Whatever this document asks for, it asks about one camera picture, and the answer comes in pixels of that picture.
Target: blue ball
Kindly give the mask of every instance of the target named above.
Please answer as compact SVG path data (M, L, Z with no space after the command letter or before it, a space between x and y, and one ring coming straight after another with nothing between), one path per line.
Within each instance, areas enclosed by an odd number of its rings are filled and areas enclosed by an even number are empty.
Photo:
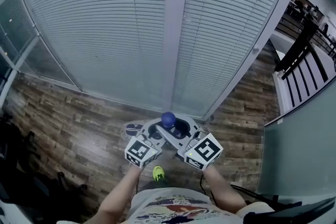
M172 112L164 112L161 116L161 122L165 128L170 128L174 126L176 117Z

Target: yellow-green shoe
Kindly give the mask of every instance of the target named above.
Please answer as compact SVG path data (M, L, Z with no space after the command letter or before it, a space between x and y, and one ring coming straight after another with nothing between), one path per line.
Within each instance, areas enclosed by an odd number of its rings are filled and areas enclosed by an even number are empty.
M160 178L164 178L164 170L161 166L156 165L153 169L153 178L158 181Z

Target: person's left arm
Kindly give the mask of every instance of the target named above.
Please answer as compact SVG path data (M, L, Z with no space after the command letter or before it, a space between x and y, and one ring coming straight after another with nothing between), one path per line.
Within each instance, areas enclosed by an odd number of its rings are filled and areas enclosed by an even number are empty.
M131 199L143 169L131 165L127 173L101 203L98 212L85 224L115 224Z

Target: forearm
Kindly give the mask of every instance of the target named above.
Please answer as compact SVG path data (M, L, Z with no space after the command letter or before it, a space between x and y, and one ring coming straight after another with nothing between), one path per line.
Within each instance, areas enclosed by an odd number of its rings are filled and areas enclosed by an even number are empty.
M205 169L203 174L220 209L235 214L246 206L242 196L230 186L213 165Z
M86 224L116 223L129 202L142 169L131 165L121 181L101 203L97 214Z

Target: white t-shirt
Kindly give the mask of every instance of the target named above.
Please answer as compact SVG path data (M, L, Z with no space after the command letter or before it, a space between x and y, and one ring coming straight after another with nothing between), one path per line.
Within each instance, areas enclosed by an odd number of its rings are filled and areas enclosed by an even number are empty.
M185 223L242 224L249 212L265 213L271 209L264 202L256 202L241 209L237 214L214 206L202 193L185 188L147 189L132 199L131 209L124 223ZM57 224L71 222L59 221Z

